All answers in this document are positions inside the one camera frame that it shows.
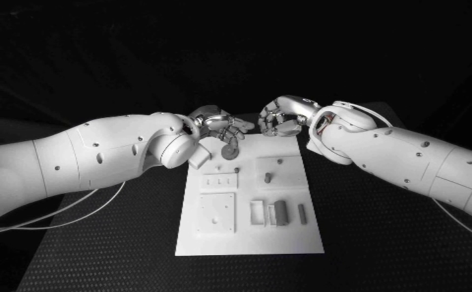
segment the black mat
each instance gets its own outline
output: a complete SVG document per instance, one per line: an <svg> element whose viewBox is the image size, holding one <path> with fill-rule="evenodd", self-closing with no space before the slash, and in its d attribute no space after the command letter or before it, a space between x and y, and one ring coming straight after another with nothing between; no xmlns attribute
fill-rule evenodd
<svg viewBox="0 0 472 292"><path fill-rule="evenodd" d="M386 103L364 106L403 127ZM308 151L306 129L298 140L325 254L176 257L188 165L155 167L95 215L49 230L17 290L471 291L472 234L426 196ZM117 189L52 224L84 216ZM85 194L67 195L61 207Z"/></svg>

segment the cable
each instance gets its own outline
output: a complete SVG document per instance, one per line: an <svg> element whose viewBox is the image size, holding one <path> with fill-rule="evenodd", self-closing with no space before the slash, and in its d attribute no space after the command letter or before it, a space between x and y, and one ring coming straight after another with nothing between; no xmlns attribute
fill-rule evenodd
<svg viewBox="0 0 472 292"><path fill-rule="evenodd" d="M6 232L6 231L9 231L9 230L12 230L12 229L16 229L17 227L20 227L20 226L25 226L25 225L29 225L29 224L32 224L32 223L35 223L35 222L38 222L38 221L41 221L41 220L43 220L43 219L46 219L48 217L51 217L51 216L54 216L54 215L56 215L58 213L61 213L62 211L65 211L65 210L68 210L71 207L74 207L78 203L81 203L95 192L97 192L98 190L93 190L91 191L91 193L88 193L75 203L72 203L71 205L68 205L67 207L64 207L62 209L59 209L58 211L55 211L55 212L52 212L51 214L48 214L46 216L42 216L42 217L39 217L39 218L36 218L36 219L33 219L33 220L29 220L28 222L23 222L22 224L17 224L17 225L15 225L15 226L12 226L12 227L2 227L0 228L0 232Z"/></svg>
<svg viewBox="0 0 472 292"><path fill-rule="evenodd" d="M61 227L61 226L67 226L68 224L72 224L74 222L78 222L80 220L85 219L88 216L91 216L98 210L101 210L106 205L111 202L111 200L116 198L116 196L119 195L121 189L123 189L123 186L126 185L126 181L123 182L121 186L120 186L120 189L119 191L116 191L116 195L113 195L111 199L107 201L107 203L97 209L94 210L88 215L85 215L84 217L75 219L72 222L65 222L64 224L61 225L55 225L55 226L49 226L49 227L19 227L19 228L15 228L15 229L25 229L25 230L36 230L36 229L55 229L56 227Z"/></svg>
<svg viewBox="0 0 472 292"><path fill-rule="evenodd" d="M438 202L436 199L432 198L432 200L436 202L436 204L440 206L440 209L448 213L449 217L459 223L459 225L462 225L462 227L472 232L472 229L469 229L461 222L459 219L451 214L451 212L446 210L446 208L440 205L440 203Z"/></svg>
<svg viewBox="0 0 472 292"><path fill-rule="evenodd" d="M381 121L384 121L384 123L388 125L388 127L393 127L391 123L388 122L388 120L386 120L386 118L383 116L380 116L380 114L377 114L377 112L374 112L373 110L364 108L362 106L358 106L357 104L352 104L349 102L344 102L347 104L349 104L351 106L357 106L358 108L361 108L364 111L367 111L368 113L371 113ZM462 227L472 232L472 229L469 227L465 226L465 224L462 224L461 220L451 214L451 212L446 210L446 208L440 205L440 203L438 202L436 199L430 198L435 203L439 205L440 209L445 211L445 213L449 215L449 217L462 225Z"/></svg>

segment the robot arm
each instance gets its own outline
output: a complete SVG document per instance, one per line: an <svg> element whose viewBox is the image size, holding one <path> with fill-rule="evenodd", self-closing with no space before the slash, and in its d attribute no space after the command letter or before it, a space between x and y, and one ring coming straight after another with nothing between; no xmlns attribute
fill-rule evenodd
<svg viewBox="0 0 472 292"><path fill-rule="evenodd" d="M207 113L199 121L172 113L101 118L39 140L0 145L0 216L56 194L113 186L153 166L172 169L189 161L198 169L211 158L201 130L233 141L237 129L254 127L230 114L214 115L221 114Z"/></svg>
<svg viewBox="0 0 472 292"><path fill-rule="evenodd" d="M290 100L289 109L277 106L280 99ZM274 118L295 107L309 111L273 126ZM309 126L311 151L339 164L354 162L383 180L472 214L471 150L401 128L377 128L374 119L345 102L322 108L308 99L283 96L264 108L259 124L266 136L286 136Z"/></svg>

